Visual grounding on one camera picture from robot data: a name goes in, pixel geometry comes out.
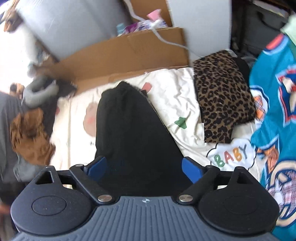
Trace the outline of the black shorts with bear pattern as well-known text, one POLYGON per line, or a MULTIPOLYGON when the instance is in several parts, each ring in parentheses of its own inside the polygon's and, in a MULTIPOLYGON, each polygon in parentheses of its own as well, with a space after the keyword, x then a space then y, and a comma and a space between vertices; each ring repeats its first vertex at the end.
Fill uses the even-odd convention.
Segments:
POLYGON ((96 156, 107 160, 99 185, 115 196, 175 196, 192 183, 183 154, 147 97, 122 81, 102 93, 96 156))

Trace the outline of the small bear plush toy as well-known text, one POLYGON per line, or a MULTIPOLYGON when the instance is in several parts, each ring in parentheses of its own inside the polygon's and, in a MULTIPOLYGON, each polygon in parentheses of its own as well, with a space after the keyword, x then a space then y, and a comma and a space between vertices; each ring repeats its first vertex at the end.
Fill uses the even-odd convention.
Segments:
POLYGON ((24 91, 25 87, 19 83, 12 83, 10 85, 10 95, 14 96, 18 99, 22 99, 23 98, 23 91, 24 91))

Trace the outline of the teal printed blanket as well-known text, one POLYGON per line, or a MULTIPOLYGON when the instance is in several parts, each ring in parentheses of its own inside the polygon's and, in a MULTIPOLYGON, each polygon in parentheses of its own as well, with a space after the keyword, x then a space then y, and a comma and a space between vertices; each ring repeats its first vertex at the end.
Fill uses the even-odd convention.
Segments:
POLYGON ((263 159, 260 183, 276 200, 279 240, 295 240, 295 45, 285 34, 259 55, 249 77, 256 105, 251 144, 263 159))

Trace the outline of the leopard print folded garment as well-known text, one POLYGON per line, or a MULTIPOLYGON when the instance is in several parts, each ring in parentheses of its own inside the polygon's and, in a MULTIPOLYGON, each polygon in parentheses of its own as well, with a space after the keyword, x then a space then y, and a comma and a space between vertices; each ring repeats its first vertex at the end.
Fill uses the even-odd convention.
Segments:
POLYGON ((250 89, 234 58, 226 50, 193 63, 194 87, 206 143, 231 143, 237 125, 256 116, 250 89))

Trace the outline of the brown crumpled garment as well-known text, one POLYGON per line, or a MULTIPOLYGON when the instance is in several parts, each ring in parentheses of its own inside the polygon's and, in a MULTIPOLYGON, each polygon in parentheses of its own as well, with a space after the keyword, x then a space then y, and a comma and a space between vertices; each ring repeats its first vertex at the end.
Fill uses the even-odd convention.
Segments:
POLYGON ((10 139, 13 151, 28 163, 48 166, 56 147, 45 132, 43 117, 40 108, 19 113, 10 124, 10 139))

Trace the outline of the detergent bottles by wall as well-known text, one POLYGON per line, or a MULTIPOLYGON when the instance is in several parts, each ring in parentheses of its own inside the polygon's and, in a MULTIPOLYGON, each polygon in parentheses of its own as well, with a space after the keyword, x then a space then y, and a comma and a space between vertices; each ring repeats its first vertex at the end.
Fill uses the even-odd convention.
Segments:
POLYGON ((122 36, 126 34, 130 34, 133 32, 139 32, 144 30, 151 29, 160 29, 167 28, 165 20, 161 17, 161 9, 156 9, 147 15, 148 20, 139 21, 137 23, 133 23, 129 26, 125 26, 124 23, 118 24, 117 28, 117 36, 122 36))

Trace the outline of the cream bear print bedsheet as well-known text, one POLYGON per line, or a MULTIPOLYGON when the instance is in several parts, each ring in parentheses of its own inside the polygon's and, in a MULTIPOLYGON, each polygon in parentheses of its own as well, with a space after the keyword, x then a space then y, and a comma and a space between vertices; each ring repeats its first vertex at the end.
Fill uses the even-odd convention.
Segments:
MULTIPOLYGON (((184 156, 223 171, 243 166, 255 178, 260 178, 262 161, 250 144, 255 130, 253 122, 235 127, 230 144, 204 142, 204 125, 195 96, 192 68, 161 69, 130 78, 127 82, 147 92, 148 99, 184 156)), ((95 135, 90 131, 95 127, 97 105, 102 93, 114 87, 116 83, 109 83, 58 100, 51 135, 56 146, 51 164, 57 170, 88 164, 94 159, 95 135)))

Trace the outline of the light blue denim jeans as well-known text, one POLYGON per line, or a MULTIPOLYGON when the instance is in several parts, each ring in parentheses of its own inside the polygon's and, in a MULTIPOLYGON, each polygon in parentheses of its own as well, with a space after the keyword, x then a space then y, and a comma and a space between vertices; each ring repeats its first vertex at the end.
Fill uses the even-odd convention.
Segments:
POLYGON ((33 165, 28 163, 25 159, 19 158, 13 168, 14 175, 19 182, 30 182, 44 166, 33 165))

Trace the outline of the grey neck pillow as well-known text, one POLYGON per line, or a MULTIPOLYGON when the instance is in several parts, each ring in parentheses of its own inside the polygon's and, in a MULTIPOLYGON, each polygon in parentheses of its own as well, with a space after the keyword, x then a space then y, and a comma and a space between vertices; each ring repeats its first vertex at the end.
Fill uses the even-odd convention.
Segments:
POLYGON ((53 96, 57 96, 59 86, 55 79, 38 76, 23 90, 23 103, 29 108, 38 108, 53 96))

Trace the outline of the flattened brown cardboard box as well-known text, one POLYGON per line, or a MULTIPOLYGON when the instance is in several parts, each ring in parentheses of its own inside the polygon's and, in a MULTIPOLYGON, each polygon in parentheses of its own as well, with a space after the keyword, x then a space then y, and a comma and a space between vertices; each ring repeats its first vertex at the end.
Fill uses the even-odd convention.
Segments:
POLYGON ((113 81, 116 75, 187 66, 183 44, 181 28, 139 31, 92 44, 57 63, 45 63, 36 73, 71 80, 86 90, 113 81))

